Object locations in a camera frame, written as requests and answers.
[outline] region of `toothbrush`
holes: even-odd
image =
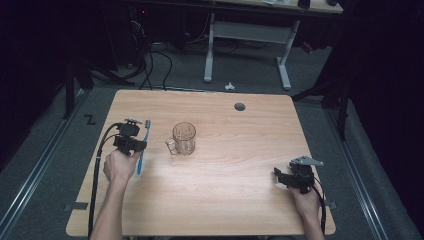
[[[149,131],[150,131],[150,120],[146,120],[144,127],[147,129],[147,132],[146,132],[146,136],[144,137],[143,141],[147,143],[147,139],[149,138]],[[141,153],[140,159],[138,159],[138,166],[137,166],[137,174],[138,175],[140,175],[140,173],[141,173],[141,165],[143,164],[143,155],[144,155],[144,151]]]

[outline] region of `glass mug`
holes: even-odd
[[[191,123],[178,123],[165,143],[172,155],[190,155],[196,146],[196,128]]]

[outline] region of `gray carpet floor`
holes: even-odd
[[[206,52],[203,45],[192,45],[184,51],[166,45],[156,45],[154,48],[158,51],[164,49],[161,53],[172,59],[172,69],[166,80],[166,86],[170,89],[174,87],[225,92],[227,90],[224,87],[231,82],[236,87],[231,92],[287,95],[294,95],[312,87],[331,52],[328,48],[308,54],[302,49],[293,48],[287,62],[293,89],[284,91],[274,59],[278,56],[280,47],[267,45],[260,49],[233,49],[232,46],[218,46],[211,83],[203,82]],[[161,86],[171,63],[160,54],[152,56],[154,68],[149,79],[152,85]],[[148,56],[146,59],[149,69],[151,62]],[[119,74],[129,71],[121,69]],[[87,93],[87,98],[81,103],[58,142],[46,172],[8,239],[76,239],[66,234],[66,224],[71,212],[67,211],[65,206],[72,204],[77,197],[114,93],[123,88],[138,89],[144,78],[145,74],[142,73],[132,79],[136,82],[135,87],[95,81],[94,89]],[[0,216],[6,214],[50,138],[63,122],[64,104],[64,91],[61,91],[48,111],[34,124],[31,134],[8,167],[0,173]],[[322,109],[319,97],[296,102],[295,107],[312,157],[325,162],[325,167],[317,170],[326,196],[337,206],[331,210],[337,230],[327,239],[376,239],[343,160],[346,151],[340,147],[340,139],[334,134],[334,125],[328,119],[328,112],[336,110]],[[342,145],[347,146],[366,183],[387,239],[422,239],[379,164],[352,104],[349,105],[348,111],[347,141]],[[91,121],[94,125],[87,125],[87,115],[93,116]]]

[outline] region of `wooden tabletop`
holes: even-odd
[[[343,13],[343,8],[340,4],[336,4],[335,6],[328,5],[326,0],[311,0],[311,4],[309,9],[304,10],[297,6],[299,0],[290,0],[288,3],[284,3],[283,1],[277,1],[273,5],[264,3],[262,0],[213,0],[215,2],[222,3],[234,3],[234,4],[244,4],[244,5],[256,5],[260,7],[274,7],[274,8],[286,8],[286,9],[294,9],[294,10],[302,10],[302,11],[310,11],[310,12],[321,12],[321,13]]]
[[[236,110],[236,103],[245,110]],[[311,156],[289,96],[121,90],[101,136],[128,117],[150,119],[151,129],[142,174],[131,178],[125,194],[125,235],[303,234],[293,197],[273,174],[274,167],[289,172],[291,159]],[[186,157],[171,155],[165,144],[179,122],[197,131],[196,149]],[[143,125],[138,138],[144,134]],[[104,146],[102,167],[112,142]],[[90,202],[94,160],[95,153],[77,202]],[[107,186],[100,172],[96,216]],[[69,235],[87,235],[88,209],[73,210]],[[334,231],[327,209],[326,233]]]

